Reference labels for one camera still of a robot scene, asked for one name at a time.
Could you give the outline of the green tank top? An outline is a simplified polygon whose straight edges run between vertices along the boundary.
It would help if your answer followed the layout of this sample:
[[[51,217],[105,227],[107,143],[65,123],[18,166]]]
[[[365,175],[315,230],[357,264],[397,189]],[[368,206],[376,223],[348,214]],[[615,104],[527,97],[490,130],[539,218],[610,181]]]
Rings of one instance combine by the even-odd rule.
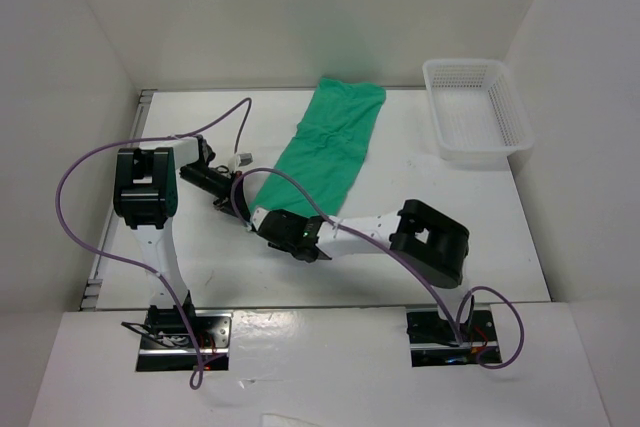
[[[324,213],[337,215],[385,101],[386,90],[376,84],[321,79],[275,169],[300,184]]]

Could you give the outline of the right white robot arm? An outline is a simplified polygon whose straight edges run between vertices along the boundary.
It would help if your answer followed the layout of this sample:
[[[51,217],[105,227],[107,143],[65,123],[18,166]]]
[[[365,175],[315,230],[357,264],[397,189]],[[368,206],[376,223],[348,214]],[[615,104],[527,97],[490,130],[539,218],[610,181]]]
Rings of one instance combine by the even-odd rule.
[[[464,278],[469,230],[419,200],[407,200],[397,212],[350,219],[259,207],[251,225],[270,247],[308,263],[392,253],[419,281],[433,287],[444,337],[461,339],[473,326],[473,300],[465,296],[469,287]]]

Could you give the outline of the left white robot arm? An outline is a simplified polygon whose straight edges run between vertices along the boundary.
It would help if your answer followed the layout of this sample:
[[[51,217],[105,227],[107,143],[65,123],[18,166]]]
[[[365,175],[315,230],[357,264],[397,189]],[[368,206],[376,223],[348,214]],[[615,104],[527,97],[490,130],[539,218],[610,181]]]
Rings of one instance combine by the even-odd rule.
[[[199,322],[180,273],[173,239],[178,181],[182,179],[211,194],[216,209],[244,221],[249,219],[242,187],[232,184],[240,176],[240,169],[253,162],[253,156],[235,152],[228,165],[212,168],[214,159],[215,153],[200,135],[164,141],[152,148],[122,148],[117,155],[115,213],[132,230],[143,262],[168,281],[163,284],[154,274],[147,275],[152,288],[147,331],[163,333],[180,347],[197,338]],[[177,295],[184,312],[178,311],[172,294]]]

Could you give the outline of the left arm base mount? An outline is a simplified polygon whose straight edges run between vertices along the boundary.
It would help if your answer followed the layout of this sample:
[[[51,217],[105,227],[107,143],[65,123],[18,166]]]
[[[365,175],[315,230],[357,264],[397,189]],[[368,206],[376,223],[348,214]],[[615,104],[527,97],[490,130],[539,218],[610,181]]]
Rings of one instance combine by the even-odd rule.
[[[178,314],[164,324],[122,321],[121,326],[139,339],[137,372],[189,372],[197,367],[194,345],[201,352],[204,371],[227,371],[232,334],[232,313],[197,311],[191,318],[196,342],[193,343]]]

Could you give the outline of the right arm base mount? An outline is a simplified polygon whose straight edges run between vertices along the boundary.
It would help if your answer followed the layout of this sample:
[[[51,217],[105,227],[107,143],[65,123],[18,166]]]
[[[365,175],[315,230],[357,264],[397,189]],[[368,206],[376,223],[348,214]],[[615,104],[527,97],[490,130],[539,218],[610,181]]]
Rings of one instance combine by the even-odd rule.
[[[436,310],[409,310],[406,313],[411,363],[418,367],[445,367],[502,363],[502,357],[489,309],[476,309],[461,325],[463,343],[456,341],[449,323]]]

